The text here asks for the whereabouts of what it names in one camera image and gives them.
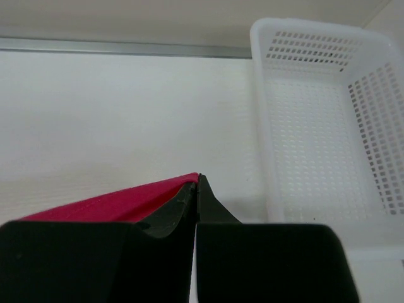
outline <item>pink cover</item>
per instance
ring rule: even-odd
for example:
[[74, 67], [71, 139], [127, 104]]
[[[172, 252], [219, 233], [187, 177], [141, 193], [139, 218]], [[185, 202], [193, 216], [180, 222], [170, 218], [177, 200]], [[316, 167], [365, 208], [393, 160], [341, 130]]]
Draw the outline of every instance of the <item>pink cover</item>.
[[194, 172], [172, 179], [123, 189], [59, 206], [22, 220], [55, 222], [138, 222], [173, 198], [187, 182], [198, 182]]

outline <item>black plastic piece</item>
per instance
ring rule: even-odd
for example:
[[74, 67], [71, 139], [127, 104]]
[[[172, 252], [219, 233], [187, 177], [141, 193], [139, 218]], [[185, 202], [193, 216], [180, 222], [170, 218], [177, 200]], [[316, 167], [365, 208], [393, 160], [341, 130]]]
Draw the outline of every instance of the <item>black plastic piece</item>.
[[199, 303], [359, 302], [325, 225], [198, 224], [196, 260]]
[[136, 223], [0, 228], [0, 302], [187, 302], [196, 185]]
[[138, 223], [9, 222], [0, 302], [187, 302], [195, 226], [204, 302], [358, 302], [323, 225], [243, 225], [204, 175]]

